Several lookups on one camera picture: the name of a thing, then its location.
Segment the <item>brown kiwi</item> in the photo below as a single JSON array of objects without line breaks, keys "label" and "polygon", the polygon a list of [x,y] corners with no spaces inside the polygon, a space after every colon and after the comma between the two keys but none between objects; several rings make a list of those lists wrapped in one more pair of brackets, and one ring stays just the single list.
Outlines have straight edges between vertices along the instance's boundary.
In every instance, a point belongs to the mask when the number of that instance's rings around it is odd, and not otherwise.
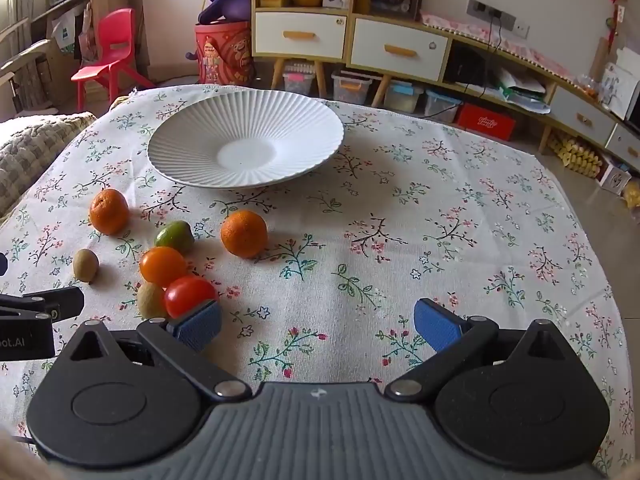
[{"label": "brown kiwi", "polygon": [[137,308],[140,318],[167,318],[165,291],[157,284],[144,282],[137,291]]},{"label": "brown kiwi", "polygon": [[98,257],[88,248],[79,249],[74,255],[74,277],[81,283],[90,284],[96,277],[96,274],[98,274],[99,267],[100,263]]}]

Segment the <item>red tomato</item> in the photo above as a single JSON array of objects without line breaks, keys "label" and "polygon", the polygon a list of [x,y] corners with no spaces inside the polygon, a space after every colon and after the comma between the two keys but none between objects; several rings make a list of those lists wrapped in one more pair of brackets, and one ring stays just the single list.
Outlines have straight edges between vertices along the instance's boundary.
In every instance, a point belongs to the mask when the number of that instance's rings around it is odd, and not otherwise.
[{"label": "red tomato", "polygon": [[215,286],[205,278],[184,276],[172,282],[165,290],[164,303],[171,318],[180,318],[200,304],[218,297]]}]

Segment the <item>orange tomato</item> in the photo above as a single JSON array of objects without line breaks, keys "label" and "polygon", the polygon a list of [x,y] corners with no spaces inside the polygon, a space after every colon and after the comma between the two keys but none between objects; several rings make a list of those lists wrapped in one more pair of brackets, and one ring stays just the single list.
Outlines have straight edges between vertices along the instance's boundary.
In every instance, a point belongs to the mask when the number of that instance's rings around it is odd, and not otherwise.
[{"label": "orange tomato", "polygon": [[145,281],[166,288],[188,274],[188,265],[178,250],[158,246],[149,249],[142,256],[139,270]]}]

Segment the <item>small orange mandarin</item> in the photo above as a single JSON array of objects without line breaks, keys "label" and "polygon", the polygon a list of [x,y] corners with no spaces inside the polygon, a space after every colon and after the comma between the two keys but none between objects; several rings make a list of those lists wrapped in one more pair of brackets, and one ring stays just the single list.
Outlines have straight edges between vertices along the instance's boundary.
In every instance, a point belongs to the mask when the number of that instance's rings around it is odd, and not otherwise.
[{"label": "small orange mandarin", "polygon": [[93,197],[89,208],[91,225],[100,233],[115,235],[129,221],[129,207],[125,196],[114,188],[106,188]]}]

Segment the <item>small green jujube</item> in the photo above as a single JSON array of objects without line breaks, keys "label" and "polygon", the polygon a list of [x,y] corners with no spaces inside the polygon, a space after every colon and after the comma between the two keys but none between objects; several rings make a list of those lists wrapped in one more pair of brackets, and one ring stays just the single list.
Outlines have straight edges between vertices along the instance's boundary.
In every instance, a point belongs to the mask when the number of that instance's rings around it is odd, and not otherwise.
[{"label": "small green jujube", "polygon": [[194,246],[195,240],[190,224],[183,220],[166,224],[156,234],[154,245],[156,247],[170,247],[180,254],[187,254]]}]

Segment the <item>large orange mandarin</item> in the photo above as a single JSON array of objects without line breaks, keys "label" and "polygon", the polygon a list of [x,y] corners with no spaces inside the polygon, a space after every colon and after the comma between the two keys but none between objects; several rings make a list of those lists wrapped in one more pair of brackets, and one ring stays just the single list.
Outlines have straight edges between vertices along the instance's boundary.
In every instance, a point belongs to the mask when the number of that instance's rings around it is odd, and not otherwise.
[{"label": "large orange mandarin", "polygon": [[267,225],[253,211],[235,211],[221,225],[220,239],[230,254],[243,259],[255,258],[267,246]]}]

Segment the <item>white ribbed plate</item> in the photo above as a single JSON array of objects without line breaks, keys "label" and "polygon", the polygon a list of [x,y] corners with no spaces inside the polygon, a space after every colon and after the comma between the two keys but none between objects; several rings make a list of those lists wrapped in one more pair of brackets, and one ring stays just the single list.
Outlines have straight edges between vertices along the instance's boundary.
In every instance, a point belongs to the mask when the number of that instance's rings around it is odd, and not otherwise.
[{"label": "white ribbed plate", "polygon": [[276,90],[217,94],[164,120],[148,159],[172,182],[239,190],[295,179],[324,164],[344,140],[321,101]]}]

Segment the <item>red box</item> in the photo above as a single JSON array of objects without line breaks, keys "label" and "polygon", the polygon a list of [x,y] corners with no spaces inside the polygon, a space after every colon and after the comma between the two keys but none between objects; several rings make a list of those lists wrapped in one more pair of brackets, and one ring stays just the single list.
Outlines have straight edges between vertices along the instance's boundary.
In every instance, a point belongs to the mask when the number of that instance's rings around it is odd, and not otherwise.
[{"label": "red box", "polygon": [[509,141],[516,121],[501,113],[471,103],[463,103],[457,114],[456,125],[462,129]]}]

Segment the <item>storage box blue lid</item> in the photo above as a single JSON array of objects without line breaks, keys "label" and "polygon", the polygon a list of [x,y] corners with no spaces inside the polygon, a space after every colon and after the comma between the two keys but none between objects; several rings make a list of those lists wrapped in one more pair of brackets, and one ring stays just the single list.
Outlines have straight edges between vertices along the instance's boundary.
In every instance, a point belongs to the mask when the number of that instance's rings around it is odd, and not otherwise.
[{"label": "storage box blue lid", "polygon": [[462,102],[451,96],[444,96],[432,90],[425,91],[424,117],[443,124],[453,124]]},{"label": "storage box blue lid", "polygon": [[384,106],[394,112],[412,114],[423,93],[424,88],[418,84],[392,80],[385,93]]}]

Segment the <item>low wooden tv cabinet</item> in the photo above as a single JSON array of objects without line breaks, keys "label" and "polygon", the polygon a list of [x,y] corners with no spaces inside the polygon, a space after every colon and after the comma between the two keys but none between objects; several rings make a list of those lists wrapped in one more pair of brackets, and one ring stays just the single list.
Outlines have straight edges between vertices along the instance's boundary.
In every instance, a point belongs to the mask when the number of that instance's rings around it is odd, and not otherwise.
[{"label": "low wooden tv cabinet", "polygon": [[451,40],[445,84],[506,103],[639,168],[639,130],[601,102],[604,94],[595,82],[572,77],[497,23],[459,22],[426,12],[421,21]]}]

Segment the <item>red plastic chair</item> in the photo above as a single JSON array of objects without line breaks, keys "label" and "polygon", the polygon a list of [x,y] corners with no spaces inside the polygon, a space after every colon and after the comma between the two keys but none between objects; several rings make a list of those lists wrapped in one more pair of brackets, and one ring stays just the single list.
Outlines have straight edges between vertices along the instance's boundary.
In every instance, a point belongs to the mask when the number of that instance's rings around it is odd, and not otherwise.
[{"label": "red plastic chair", "polygon": [[87,65],[70,77],[76,84],[77,110],[85,107],[85,84],[94,80],[107,90],[113,103],[119,97],[119,74],[125,73],[136,84],[145,89],[154,87],[152,81],[132,67],[134,62],[134,10],[121,8],[107,14],[98,24],[98,47],[101,49],[98,62]]}]

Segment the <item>red toy bucket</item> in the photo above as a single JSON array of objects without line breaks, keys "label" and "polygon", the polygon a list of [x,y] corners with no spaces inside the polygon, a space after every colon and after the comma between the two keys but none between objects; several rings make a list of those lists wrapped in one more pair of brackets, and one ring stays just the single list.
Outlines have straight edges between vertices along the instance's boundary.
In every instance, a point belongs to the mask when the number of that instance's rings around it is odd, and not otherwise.
[{"label": "red toy bucket", "polygon": [[255,75],[250,22],[218,21],[194,27],[198,82],[248,86]]}]

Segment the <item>wooden desk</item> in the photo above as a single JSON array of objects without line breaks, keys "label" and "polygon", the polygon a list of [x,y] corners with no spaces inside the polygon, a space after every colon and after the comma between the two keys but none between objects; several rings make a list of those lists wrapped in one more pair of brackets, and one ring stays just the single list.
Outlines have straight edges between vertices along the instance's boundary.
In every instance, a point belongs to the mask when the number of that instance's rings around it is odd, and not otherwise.
[{"label": "wooden desk", "polygon": [[92,64],[102,54],[98,40],[99,24],[107,14],[121,8],[134,10],[134,60],[131,66],[145,76],[149,53],[144,28],[143,0],[36,0],[30,30],[35,40],[47,39],[38,72],[48,98],[62,105],[76,98],[73,73]]}]

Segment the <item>wooden shelf cabinet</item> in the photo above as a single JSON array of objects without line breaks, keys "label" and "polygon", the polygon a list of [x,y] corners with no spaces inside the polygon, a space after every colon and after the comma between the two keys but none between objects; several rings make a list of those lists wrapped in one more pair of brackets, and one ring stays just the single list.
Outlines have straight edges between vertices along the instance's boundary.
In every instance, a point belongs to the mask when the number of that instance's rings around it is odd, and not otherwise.
[{"label": "wooden shelf cabinet", "polygon": [[404,78],[440,84],[451,40],[415,20],[375,13],[371,0],[350,0],[347,10],[301,8],[292,0],[252,0],[252,52],[273,62],[272,88],[285,64],[305,61],[326,95],[326,66],[343,64],[381,75],[373,103],[380,105],[390,82]]}]

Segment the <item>wall power outlet strip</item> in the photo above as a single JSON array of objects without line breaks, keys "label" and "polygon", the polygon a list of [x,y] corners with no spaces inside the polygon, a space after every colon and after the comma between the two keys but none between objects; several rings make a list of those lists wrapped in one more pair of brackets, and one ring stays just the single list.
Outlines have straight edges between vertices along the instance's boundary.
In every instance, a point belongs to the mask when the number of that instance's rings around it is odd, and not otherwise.
[{"label": "wall power outlet strip", "polygon": [[489,24],[497,23],[508,32],[512,32],[516,21],[516,18],[514,18],[512,14],[501,11],[493,6],[488,6],[488,4],[478,0],[468,0],[466,14]]}]

